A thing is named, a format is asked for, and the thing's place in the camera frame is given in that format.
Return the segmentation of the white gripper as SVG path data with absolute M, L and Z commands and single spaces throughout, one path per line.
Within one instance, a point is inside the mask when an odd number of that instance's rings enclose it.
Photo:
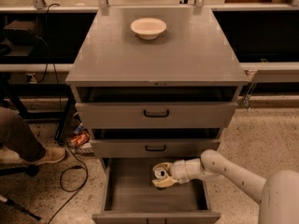
M 161 162 L 153 167 L 153 170 L 163 168 L 166 171 L 170 171 L 171 176 L 164 177 L 162 179 L 154 179 L 152 181 L 156 188 L 169 188 L 177 182 L 179 184 L 188 183 L 191 180 L 199 179 L 202 180 L 205 175 L 205 169 L 199 158 L 192 160 L 180 160 L 171 162 Z

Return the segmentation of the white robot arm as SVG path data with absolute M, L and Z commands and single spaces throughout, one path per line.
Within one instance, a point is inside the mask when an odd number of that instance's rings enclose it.
M 222 175 L 259 205 L 258 224 L 299 224 L 298 172 L 282 170 L 263 178 L 212 149 L 199 158 L 158 163 L 152 171 L 152 183 L 160 189 Z

